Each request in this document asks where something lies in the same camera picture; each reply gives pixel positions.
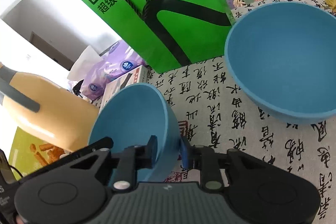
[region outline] bowl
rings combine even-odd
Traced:
[[[111,137],[112,153],[132,145],[146,145],[157,136],[153,169],[138,171],[138,181],[164,181],[179,157],[179,124],[158,89],[150,84],[132,84],[119,91],[105,105],[93,126],[89,143]]]
[[[336,113],[336,18],[312,5],[261,6],[226,39],[229,72],[263,111],[288,123]]]

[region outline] black electronic device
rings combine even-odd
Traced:
[[[157,138],[121,153],[112,146],[104,138],[11,184],[1,176],[0,221],[19,214],[31,224],[308,224],[320,206],[310,182],[236,149],[216,153],[182,137],[183,167],[200,170],[200,183],[137,183],[137,170],[155,163]]]

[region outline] purple tissue package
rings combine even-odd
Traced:
[[[104,94],[106,85],[123,74],[145,65],[140,57],[124,40],[119,40],[110,49],[104,60],[95,64],[87,73],[80,92],[91,100]]]

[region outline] calligraphy tablecloth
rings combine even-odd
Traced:
[[[278,1],[326,7],[323,0],[266,0],[233,9],[232,13],[239,20],[260,5]],[[314,223],[336,222],[335,118],[296,125],[269,116],[235,84],[222,57],[162,74],[151,70],[148,82],[164,95],[179,121],[181,133],[192,145],[208,145],[221,153],[234,147],[309,180],[321,195]],[[180,165],[178,162],[167,182],[199,180],[198,171],[188,172]]]

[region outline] blue logo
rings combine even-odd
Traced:
[[[90,90],[96,91],[97,89],[98,89],[98,87],[96,85],[94,85],[94,84],[90,85]]]
[[[132,64],[131,62],[129,62],[129,61],[125,61],[125,62],[123,63],[123,68],[124,68],[125,70],[129,70],[129,69],[131,69],[131,67],[133,67],[133,64]]]

